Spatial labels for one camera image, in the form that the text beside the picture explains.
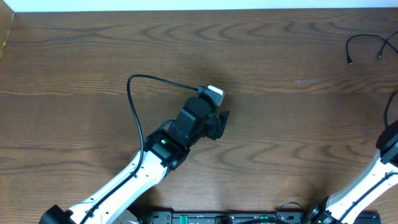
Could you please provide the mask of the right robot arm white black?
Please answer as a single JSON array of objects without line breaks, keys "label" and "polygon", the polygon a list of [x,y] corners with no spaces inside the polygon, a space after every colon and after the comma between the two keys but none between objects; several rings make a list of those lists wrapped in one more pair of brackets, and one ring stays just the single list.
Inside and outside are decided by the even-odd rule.
[{"label": "right robot arm white black", "polygon": [[342,190],[306,214],[304,223],[354,223],[375,199],[397,184],[397,121],[376,143],[372,161]]}]

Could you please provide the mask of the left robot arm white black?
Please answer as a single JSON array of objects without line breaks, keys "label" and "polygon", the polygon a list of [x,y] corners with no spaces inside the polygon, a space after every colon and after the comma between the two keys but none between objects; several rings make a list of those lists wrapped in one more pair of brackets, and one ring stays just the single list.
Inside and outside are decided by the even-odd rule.
[{"label": "left robot arm white black", "polygon": [[143,143],[142,152],[106,185],[84,201],[62,210],[52,206],[39,223],[112,223],[146,190],[158,184],[187,158],[200,139],[222,137],[229,113],[216,114],[220,96],[189,98],[168,129],[158,129]]}]

